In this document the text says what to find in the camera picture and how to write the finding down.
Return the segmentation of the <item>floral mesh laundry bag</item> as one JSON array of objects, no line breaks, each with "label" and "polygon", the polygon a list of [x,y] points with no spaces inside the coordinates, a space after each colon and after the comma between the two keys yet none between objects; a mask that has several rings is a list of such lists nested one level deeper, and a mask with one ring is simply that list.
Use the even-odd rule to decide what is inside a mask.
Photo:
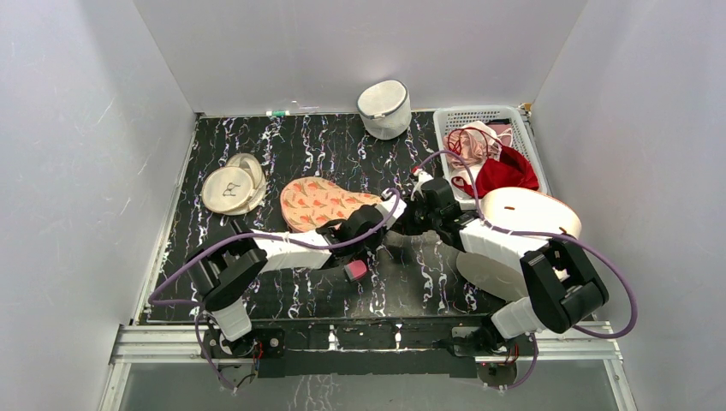
[{"label": "floral mesh laundry bag", "polygon": [[306,232],[337,219],[347,219],[363,205],[374,206],[381,198],[350,192],[321,177],[303,177],[287,184],[280,194],[283,219],[294,232]]}]

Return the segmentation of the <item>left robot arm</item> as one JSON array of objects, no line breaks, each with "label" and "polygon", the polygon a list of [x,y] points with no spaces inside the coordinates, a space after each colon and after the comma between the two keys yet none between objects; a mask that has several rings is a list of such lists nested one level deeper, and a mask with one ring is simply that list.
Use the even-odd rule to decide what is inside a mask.
[{"label": "left robot arm", "polygon": [[338,268],[348,281],[357,282],[367,273],[364,254],[382,243],[405,209],[405,202],[395,199],[363,205],[346,219],[300,233],[266,233],[235,225],[228,238],[207,241],[190,253],[184,267],[220,329],[223,346],[235,356],[245,356],[254,349],[256,335],[243,295],[259,274]]}]

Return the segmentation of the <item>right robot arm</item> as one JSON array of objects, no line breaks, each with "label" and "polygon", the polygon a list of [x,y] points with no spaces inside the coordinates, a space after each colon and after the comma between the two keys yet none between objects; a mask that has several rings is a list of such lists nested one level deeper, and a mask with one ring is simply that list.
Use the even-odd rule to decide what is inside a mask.
[{"label": "right robot arm", "polygon": [[398,219],[399,232],[435,231],[447,245],[482,263],[477,287],[524,292],[447,349],[505,354],[516,338],[532,331],[563,333],[603,306],[609,292],[576,244],[581,222],[566,204],[539,191],[505,187],[476,200],[480,210],[465,211],[442,177],[421,173]]}]

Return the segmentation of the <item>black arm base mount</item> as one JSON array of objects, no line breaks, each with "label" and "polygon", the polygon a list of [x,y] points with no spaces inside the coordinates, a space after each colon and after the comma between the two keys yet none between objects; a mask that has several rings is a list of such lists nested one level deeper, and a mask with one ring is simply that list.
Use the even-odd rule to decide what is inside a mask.
[{"label": "black arm base mount", "polygon": [[235,343],[209,319],[197,336],[217,370],[240,386],[253,378],[313,374],[426,375],[509,384],[527,352],[525,337],[504,340],[483,315],[253,321]]}]

